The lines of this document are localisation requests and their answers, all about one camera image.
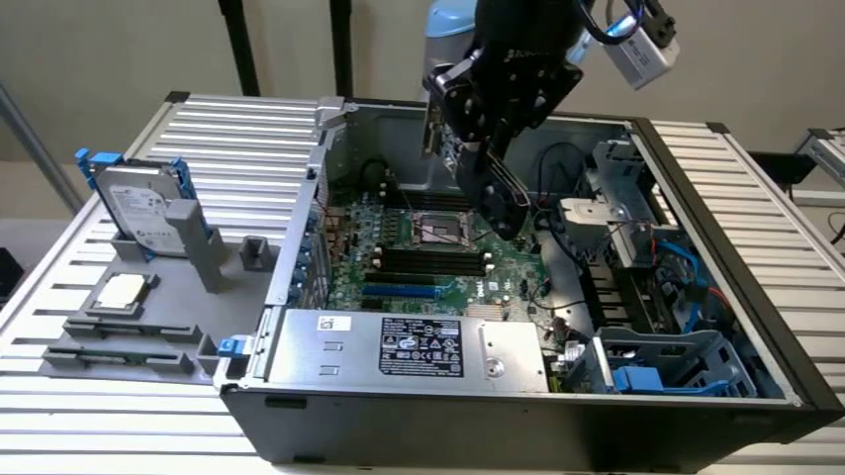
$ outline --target metal pole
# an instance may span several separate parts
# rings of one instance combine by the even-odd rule
[[[50,153],[38,140],[38,136],[31,130],[31,127],[29,127],[26,119],[23,118],[19,109],[17,109],[14,101],[11,101],[11,96],[9,96],[2,83],[0,83],[0,113],[2,114],[2,118],[17,137],[17,140],[26,149],[33,162],[38,165],[41,173],[43,173],[43,177],[50,182],[53,190],[55,190],[55,193],[69,210],[75,214],[82,204],[81,196],[78,195],[75,188],[73,188],[73,184],[66,178],[63,170],[61,170],[59,165],[53,160]]]
[[[258,89],[258,75],[254,70],[254,60],[252,59],[249,29],[242,13],[242,0],[217,0],[217,4],[220,6],[220,14],[225,20],[228,42],[234,55],[240,91],[244,96],[257,97],[261,95],[261,90]]]
[[[352,0],[330,0],[330,48],[333,50],[333,84],[336,95],[352,97]]]

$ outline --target white wall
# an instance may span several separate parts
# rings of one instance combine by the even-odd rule
[[[845,126],[845,2],[663,2],[682,49],[672,74],[635,93],[595,49],[560,109],[718,121],[747,147],[779,150],[807,127]],[[326,0],[244,3],[264,93],[330,94]],[[357,96],[417,97],[427,4],[353,0]],[[84,144],[122,149],[168,91],[238,92],[216,1],[0,0],[0,79],[62,160]],[[0,127],[0,158],[27,159],[13,142]]]

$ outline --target black pcie slot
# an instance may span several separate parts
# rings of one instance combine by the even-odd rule
[[[384,197],[384,206],[387,208],[405,210],[408,204],[411,204],[411,208],[420,211],[465,213],[471,209],[468,202],[460,195],[416,190],[389,190],[387,192]]]
[[[371,284],[433,285],[432,275],[395,274],[392,272],[367,272],[364,282]]]
[[[380,260],[384,272],[484,276],[480,253],[385,249]]]

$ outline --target motherboard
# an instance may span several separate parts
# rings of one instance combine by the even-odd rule
[[[528,298],[544,279],[531,225],[503,241],[459,197],[383,195],[328,209],[326,307],[547,322]]]

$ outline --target power supply label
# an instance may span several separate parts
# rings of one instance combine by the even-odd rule
[[[461,378],[460,322],[381,319],[379,370],[393,376]]]

